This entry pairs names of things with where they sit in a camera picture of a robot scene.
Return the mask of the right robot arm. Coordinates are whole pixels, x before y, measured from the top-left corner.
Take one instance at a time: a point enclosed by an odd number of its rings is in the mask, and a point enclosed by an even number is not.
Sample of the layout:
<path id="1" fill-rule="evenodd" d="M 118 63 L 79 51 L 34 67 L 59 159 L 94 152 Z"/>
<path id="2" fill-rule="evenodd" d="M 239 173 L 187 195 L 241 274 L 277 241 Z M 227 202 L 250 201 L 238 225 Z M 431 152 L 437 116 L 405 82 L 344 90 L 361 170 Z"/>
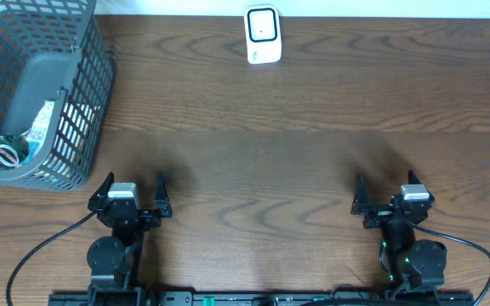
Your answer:
<path id="1" fill-rule="evenodd" d="M 397 300 L 405 295 L 426 294 L 444 284 L 446 247 L 438 241 L 418 240 L 414 234 L 414 227 L 428 218 L 434 201 L 435 197 L 412 171 L 400 192 L 385 204 L 371 202 L 363 177 L 356 177 L 350 213 L 363 217 L 365 229 L 381 231 L 379 261 L 390 277 L 382 291 L 384 298 Z"/>

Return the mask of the teal small packet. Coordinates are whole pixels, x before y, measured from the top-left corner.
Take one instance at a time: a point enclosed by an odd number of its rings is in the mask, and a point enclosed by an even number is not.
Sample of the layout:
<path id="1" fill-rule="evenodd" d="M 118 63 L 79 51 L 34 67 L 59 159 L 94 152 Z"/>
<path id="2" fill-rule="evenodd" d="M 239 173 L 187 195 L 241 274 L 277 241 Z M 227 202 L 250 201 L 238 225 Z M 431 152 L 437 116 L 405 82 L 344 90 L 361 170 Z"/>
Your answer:
<path id="1" fill-rule="evenodd" d="M 0 138 L 0 145 L 9 145 L 19 154 L 20 163 L 28 156 L 29 144 L 23 137 L 6 135 Z"/>

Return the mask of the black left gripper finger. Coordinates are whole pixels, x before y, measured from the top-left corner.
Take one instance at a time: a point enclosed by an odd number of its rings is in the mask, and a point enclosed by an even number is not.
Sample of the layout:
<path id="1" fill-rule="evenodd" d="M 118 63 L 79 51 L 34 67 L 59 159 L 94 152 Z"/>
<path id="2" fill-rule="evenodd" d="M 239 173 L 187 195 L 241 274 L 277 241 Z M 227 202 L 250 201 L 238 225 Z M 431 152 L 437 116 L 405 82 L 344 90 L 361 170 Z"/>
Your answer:
<path id="1" fill-rule="evenodd" d="M 166 191 L 164 175 L 160 172 L 157 176 L 157 185 L 154 195 L 154 203 L 162 218 L 171 218 L 173 215 L 173 208 L 171 206 L 168 193 Z"/>
<path id="2" fill-rule="evenodd" d="M 109 172 L 101 186 L 92 194 L 88 200 L 88 210 L 101 211 L 108 201 L 108 193 L 114 184 L 114 173 Z"/>

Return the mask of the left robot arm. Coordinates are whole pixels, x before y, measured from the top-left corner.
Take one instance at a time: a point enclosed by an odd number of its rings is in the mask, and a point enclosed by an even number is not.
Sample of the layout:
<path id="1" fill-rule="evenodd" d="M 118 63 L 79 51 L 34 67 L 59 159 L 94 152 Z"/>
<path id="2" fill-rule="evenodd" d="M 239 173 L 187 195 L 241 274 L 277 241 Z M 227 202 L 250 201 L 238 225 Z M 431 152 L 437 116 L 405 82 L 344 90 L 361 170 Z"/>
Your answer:
<path id="1" fill-rule="evenodd" d="M 159 173 L 152 209 L 139 207 L 134 183 L 117 183 L 109 173 L 88 200 L 88 210 L 111 229 L 111 235 L 92 243 L 87 253 L 91 268 L 89 305 L 155 305 L 156 294 L 138 282 L 145 233 L 170 218 L 173 208 Z"/>

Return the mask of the white snack bag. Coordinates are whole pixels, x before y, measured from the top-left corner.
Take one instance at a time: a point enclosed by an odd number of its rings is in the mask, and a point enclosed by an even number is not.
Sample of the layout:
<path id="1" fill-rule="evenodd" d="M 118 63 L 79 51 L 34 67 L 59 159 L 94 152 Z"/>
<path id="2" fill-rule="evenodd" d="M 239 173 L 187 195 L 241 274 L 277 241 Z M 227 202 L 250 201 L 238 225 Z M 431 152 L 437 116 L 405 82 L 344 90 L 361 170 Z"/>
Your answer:
<path id="1" fill-rule="evenodd" d="M 51 116 L 54 111 L 54 104 L 55 102 L 53 100 L 46 100 L 44 106 L 37 113 L 31 128 L 23 134 L 24 140 L 27 143 L 28 153 L 21 163 L 22 165 L 30 162 L 42 149 L 48 134 Z"/>

